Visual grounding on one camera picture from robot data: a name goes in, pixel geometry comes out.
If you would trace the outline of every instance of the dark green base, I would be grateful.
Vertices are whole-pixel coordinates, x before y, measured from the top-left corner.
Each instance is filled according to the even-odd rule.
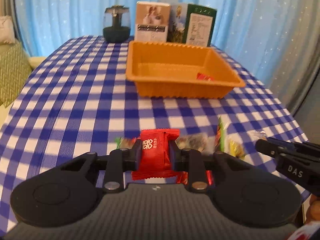
[[[103,37],[107,42],[120,43],[126,41],[130,36],[129,27],[106,27],[103,29]]]

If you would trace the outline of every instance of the table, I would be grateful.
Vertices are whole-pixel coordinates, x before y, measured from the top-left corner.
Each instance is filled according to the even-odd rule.
[[[262,82],[223,51],[217,50],[246,81],[224,99],[140,98],[125,80],[128,43],[103,37],[71,39],[33,71],[0,131],[0,230],[16,222],[10,209],[12,189],[27,178],[87,151],[99,155],[116,148],[116,137],[137,137],[140,130],[179,128],[181,134],[214,136],[218,115],[228,133],[242,142],[245,160],[273,174],[274,161],[254,149],[251,130],[288,141],[306,141],[277,98]],[[101,186],[101,173],[98,185]],[[126,173],[125,183],[131,182]],[[174,182],[174,178],[139,182]],[[297,185],[305,200],[309,193]]]

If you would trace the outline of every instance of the orange basket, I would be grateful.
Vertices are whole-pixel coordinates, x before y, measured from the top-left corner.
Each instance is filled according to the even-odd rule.
[[[203,73],[213,81],[197,80]],[[245,82],[214,49],[131,41],[126,77],[142,97],[223,98]]]

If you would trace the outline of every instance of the metal screw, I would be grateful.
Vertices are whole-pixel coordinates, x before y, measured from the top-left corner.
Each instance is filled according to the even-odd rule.
[[[155,186],[152,187],[152,189],[157,191],[157,190],[160,190],[161,188],[158,185],[155,185]]]
[[[205,182],[203,181],[196,181],[194,183],[192,183],[192,187],[196,190],[203,190],[203,189],[206,189],[208,186],[208,184],[206,184]]]
[[[118,189],[120,187],[120,184],[118,182],[115,181],[109,181],[107,182],[104,187],[108,190],[115,190]]]

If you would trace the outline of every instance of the box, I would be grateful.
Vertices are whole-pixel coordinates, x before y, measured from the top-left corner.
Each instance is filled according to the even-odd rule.
[[[135,41],[167,41],[170,4],[137,2]]]
[[[172,42],[130,41],[125,74],[142,97],[223,98],[246,86],[214,49]]]
[[[210,46],[217,10],[196,4],[171,6],[168,41]]]

